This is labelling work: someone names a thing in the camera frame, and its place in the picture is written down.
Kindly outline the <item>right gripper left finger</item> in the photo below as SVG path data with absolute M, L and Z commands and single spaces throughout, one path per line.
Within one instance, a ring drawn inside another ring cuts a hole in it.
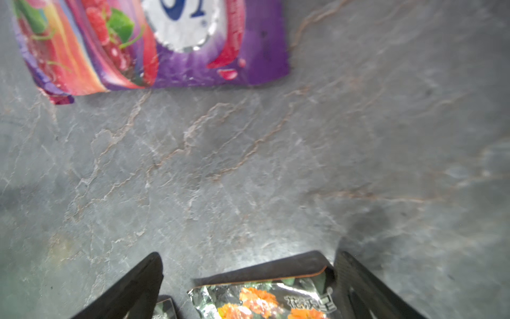
M 163 281 L 163 261 L 152 252 L 75 318 L 151 318 Z

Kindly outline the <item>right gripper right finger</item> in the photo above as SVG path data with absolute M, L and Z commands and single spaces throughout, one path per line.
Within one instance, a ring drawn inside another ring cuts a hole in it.
M 338 252 L 333 266 L 342 318 L 424 318 L 348 252 Z

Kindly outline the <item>small marigold seed packet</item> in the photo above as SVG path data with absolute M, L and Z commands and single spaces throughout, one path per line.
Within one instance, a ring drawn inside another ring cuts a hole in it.
M 329 267 L 310 275 L 206 284 L 188 291 L 201 318 L 334 319 L 342 315 L 333 300 Z

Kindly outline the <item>large marigold seed packet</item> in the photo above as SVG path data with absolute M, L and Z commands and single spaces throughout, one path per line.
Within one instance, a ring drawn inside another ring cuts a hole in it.
M 178 319 L 173 299 L 170 296 L 164 296 L 156 303 L 152 319 Z

